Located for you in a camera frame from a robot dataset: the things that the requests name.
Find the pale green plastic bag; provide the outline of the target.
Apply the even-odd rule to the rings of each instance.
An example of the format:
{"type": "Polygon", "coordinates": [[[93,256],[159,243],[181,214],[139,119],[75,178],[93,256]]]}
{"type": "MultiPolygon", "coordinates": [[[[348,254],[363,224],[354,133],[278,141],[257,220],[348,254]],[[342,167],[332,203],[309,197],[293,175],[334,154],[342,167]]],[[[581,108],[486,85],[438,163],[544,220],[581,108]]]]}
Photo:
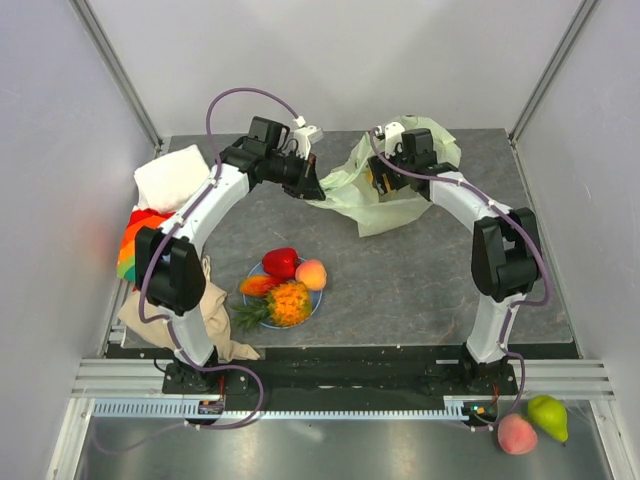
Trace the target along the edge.
{"type": "MultiPolygon", "coordinates": [[[[456,138],[433,119],[401,115],[391,121],[398,122],[406,130],[429,129],[434,137],[437,161],[459,166],[461,149],[456,144],[456,138]]],[[[419,219],[432,205],[408,186],[380,195],[371,183],[367,163],[373,155],[368,134],[365,133],[351,150],[346,162],[320,180],[326,199],[307,201],[311,206],[332,210],[354,220],[360,237],[378,235],[407,225],[419,219]]]]}

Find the red fake apple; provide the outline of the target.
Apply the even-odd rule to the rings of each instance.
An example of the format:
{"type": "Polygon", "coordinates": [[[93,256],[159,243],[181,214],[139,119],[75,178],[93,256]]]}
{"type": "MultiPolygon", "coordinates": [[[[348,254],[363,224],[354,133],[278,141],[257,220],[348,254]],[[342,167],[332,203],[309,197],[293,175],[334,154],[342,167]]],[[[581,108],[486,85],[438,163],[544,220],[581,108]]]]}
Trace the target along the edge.
{"type": "Polygon", "coordinates": [[[285,280],[295,277],[299,264],[298,253],[291,247],[269,251],[262,259],[262,267],[266,274],[285,280]]]}

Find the yellow fake pear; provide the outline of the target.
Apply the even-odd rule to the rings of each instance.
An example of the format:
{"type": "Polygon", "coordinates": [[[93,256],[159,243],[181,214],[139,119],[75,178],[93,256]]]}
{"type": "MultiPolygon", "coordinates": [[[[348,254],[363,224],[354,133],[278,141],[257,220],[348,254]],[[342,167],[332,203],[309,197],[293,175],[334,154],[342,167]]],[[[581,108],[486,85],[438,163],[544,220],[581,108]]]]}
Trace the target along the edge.
{"type": "Polygon", "coordinates": [[[326,286],[327,272],[319,260],[305,260],[296,268],[295,280],[311,291],[320,291],[326,286]]]}

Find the red yellow fake mango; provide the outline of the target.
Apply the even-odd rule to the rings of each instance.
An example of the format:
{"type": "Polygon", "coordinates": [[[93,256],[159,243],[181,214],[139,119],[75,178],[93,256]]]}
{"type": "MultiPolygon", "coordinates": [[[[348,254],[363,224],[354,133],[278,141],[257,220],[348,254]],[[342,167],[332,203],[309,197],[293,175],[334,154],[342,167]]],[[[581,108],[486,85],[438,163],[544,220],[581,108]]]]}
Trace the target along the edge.
{"type": "Polygon", "coordinates": [[[239,291],[243,295],[252,297],[263,297],[267,295],[272,289],[281,285],[283,282],[283,279],[271,275],[251,275],[245,278],[240,283],[239,291]]]}

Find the fake pineapple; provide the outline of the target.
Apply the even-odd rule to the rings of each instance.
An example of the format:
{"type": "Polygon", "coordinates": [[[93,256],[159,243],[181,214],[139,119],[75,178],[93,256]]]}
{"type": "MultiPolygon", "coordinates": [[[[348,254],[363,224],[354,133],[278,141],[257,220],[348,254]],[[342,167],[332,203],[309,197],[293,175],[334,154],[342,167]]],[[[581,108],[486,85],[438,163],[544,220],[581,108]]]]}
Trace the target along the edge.
{"type": "Polygon", "coordinates": [[[312,314],[312,300],[308,288],[299,282],[283,283],[263,297],[249,299],[233,306],[234,323],[244,331],[260,326],[294,327],[312,314]]]}

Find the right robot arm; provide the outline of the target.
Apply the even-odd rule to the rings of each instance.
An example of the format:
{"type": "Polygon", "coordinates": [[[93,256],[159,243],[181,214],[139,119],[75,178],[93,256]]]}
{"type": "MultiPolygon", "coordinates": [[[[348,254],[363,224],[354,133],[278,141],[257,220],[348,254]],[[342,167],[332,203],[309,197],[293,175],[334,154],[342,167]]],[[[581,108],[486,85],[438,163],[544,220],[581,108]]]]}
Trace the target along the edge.
{"type": "Polygon", "coordinates": [[[471,275],[480,293],[471,334],[462,346],[458,381],[483,392],[508,358],[508,339],[519,308],[539,280],[549,279],[540,251],[537,219],[529,208],[513,209],[472,185],[457,167],[441,162],[427,128],[398,122],[369,132],[368,160],[380,193],[408,187],[449,212],[472,234],[471,275]]]}

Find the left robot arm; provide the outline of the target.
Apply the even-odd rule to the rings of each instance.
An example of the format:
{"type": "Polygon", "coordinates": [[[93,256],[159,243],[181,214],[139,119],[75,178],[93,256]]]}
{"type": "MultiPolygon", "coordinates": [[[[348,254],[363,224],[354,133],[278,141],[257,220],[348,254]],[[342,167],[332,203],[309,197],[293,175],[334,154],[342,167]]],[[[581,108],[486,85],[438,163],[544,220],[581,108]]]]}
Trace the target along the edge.
{"type": "Polygon", "coordinates": [[[135,236],[135,285],[138,317],[161,322],[175,357],[187,364],[185,382],[208,393],[219,382],[219,369],[208,360],[214,352],[200,311],[207,278],[201,256],[216,226],[256,185],[271,182],[296,199],[324,200],[312,152],[323,137],[317,126],[298,117],[289,128],[255,117],[249,132],[216,153],[216,165],[185,205],[157,228],[135,236]]]}

